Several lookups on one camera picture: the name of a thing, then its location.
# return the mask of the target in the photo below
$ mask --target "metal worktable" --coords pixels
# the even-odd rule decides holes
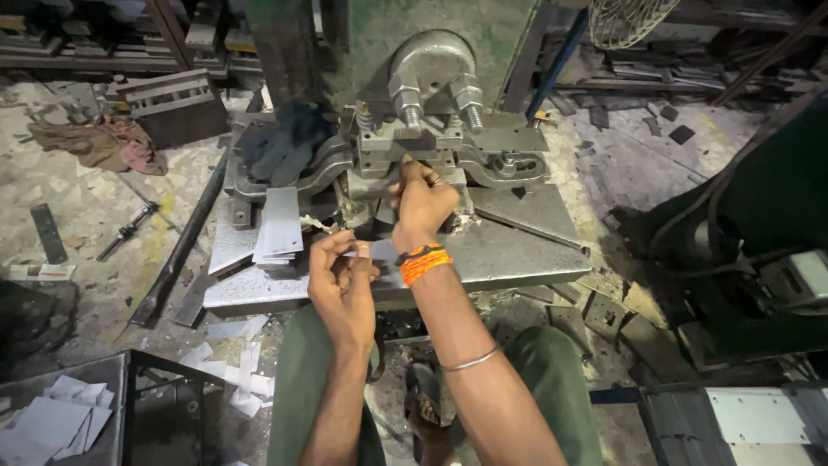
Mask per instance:
[[[544,208],[555,206],[539,203],[539,215]],[[232,265],[249,262],[247,258],[253,255],[258,225],[252,230],[236,231],[233,198],[224,193],[216,201],[215,212],[217,239],[209,270],[221,274]],[[590,271],[590,262],[580,249],[485,219],[479,225],[470,223],[462,231],[444,235],[439,241],[454,258],[469,293],[565,283]],[[306,241],[304,253],[297,254],[295,269],[276,275],[250,265],[219,281],[207,289],[204,307],[218,317],[227,318],[294,310],[309,303],[309,247]],[[402,282],[397,267],[383,268],[383,274],[371,284],[371,289],[379,311],[415,307],[411,291]]]

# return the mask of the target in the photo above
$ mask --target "concrete floor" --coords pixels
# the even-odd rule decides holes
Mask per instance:
[[[17,85],[12,91],[26,101],[28,90]],[[243,109],[246,102],[228,102]],[[77,265],[73,280],[82,292],[74,337],[59,350],[30,358],[18,364],[15,376],[30,376],[60,366],[86,362],[124,348],[180,359],[205,339],[206,323],[218,322],[208,315],[196,330],[182,328],[168,318],[188,289],[189,280],[209,258],[215,220],[208,221],[199,245],[179,278],[164,318],[153,330],[127,326],[126,321],[157,276],[157,272],[178,239],[214,165],[223,149],[216,138],[187,147],[166,150],[170,171],[165,177],[150,177],[134,172],[114,174],[81,167],[75,156],[52,151],[44,153],[34,142],[19,143],[28,134],[26,107],[0,109],[0,267],[5,277],[8,267],[43,263],[45,254],[37,238],[29,208],[47,202],[61,237],[77,236],[83,244],[67,246],[68,264]],[[629,110],[610,114],[611,129],[599,131],[590,125],[584,110],[564,119],[555,110],[555,125],[544,125],[549,142],[547,161],[552,179],[561,188],[570,215],[586,244],[592,249],[591,261],[611,279],[623,280],[637,267],[623,252],[618,238],[601,219],[614,206],[630,206],[646,211],[661,201],[684,192],[696,184],[688,178],[710,177],[735,154],[761,123],[761,114],[746,114],[704,106],[679,108],[678,120],[662,122],[662,138],[650,135],[641,118],[646,111]],[[679,124],[686,124],[696,135],[679,146],[666,135]],[[577,158],[576,147],[592,141],[597,153]],[[154,216],[142,225],[136,237],[116,251],[111,259],[99,263],[94,257],[114,238],[120,226],[128,223],[142,206],[143,196],[161,204],[169,221]],[[487,324],[509,322],[521,328],[544,319],[543,308],[510,293],[483,296],[475,302],[485,313]],[[635,357],[624,346],[612,347],[589,330],[595,356],[584,364],[590,389],[609,388],[615,383],[633,386],[627,371]],[[238,365],[243,344],[238,338],[211,341],[210,360],[225,359]],[[281,325],[273,320],[256,338],[262,341],[260,371],[274,376],[275,362],[282,340]],[[412,437],[402,416],[402,376],[419,348],[391,345],[384,376],[366,386],[365,393],[383,437],[388,464],[414,464]],[[604,463],[654,464],[638,412],[631,406],[595,408]],[[251,466],[265,464],[270,410],[262,409],[252,420],[231,407],[220,415],[220,441],[215,445],[222,462],[242,460]]]

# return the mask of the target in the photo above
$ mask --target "blue metal pole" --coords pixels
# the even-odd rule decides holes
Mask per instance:
[[[540,87],[537,88],[537,92],[535,92],[534,97],[532,97],[532,102],[529,104],[529,108],[526,111],[526,120],[529,124],[534,121],[535,113],[541,108],[543,100],[555,87],[555,81],[558,79],[558,75],[561,73],[561,70],[563,70],[564,64],[567,60],[569,60],[569,57],[572,55],[572,51],[574,51],[575,46],[578,45],[578,40],[584,34],[584,30],[586,30],[586,25],[589,19],[589,13],[590,12],[587,8],[579,11],[578,16],[575,17],[575,20],[572,22],[572,26],[570,26],[570,30],[566,33],[566,39],[564,39],[563,46],[561,46],[561,49],[558,51],[558,55],[555,56],[555,60],[553,60],[552,64],[549,66],[549,71],[547,71],[543,76],[543,81],[541,82]]]

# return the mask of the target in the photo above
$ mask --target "yellow paint stain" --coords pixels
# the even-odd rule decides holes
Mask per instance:
[[[710,117],[706,114],[703,114],[702,112],[699,112],[698,115],[701,119],[701,122],[704,123],[705,126],[707,126],[707,128],[710,130],[710,134],[712,134],[713,137],[716,138],[717,141],[719,141],[719,144],[722,145],[722,148],[729,148],[730,141],[721,131],[719,131],[719,127],[716,126],[715,123],[713,123],[713,120],[710,119]]]
[[[132,303],[124,311],[121,322],[107,332],[111,337],[109,339],[111,342],[120,340],[120,344],[127,347],[132,340],[130,338],[132,332],[129,332],[127,328],[127,320],[158,278],[158,271],[161,268],[161,253],[164,250],[164,237],[168,227],[161,215],[170,218],[175,206],[176,196],[171,192],[161,196],[161,199],[158,200],[158,213],[152,216],[150,231],[141,244],[141,258],[138,260],[135,279],[132,281],[129,290]]]

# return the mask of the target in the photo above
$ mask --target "white metal plate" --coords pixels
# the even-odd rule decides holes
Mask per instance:
[[[778,388],[706,388],[728,443],[809,444],[807,420]]]

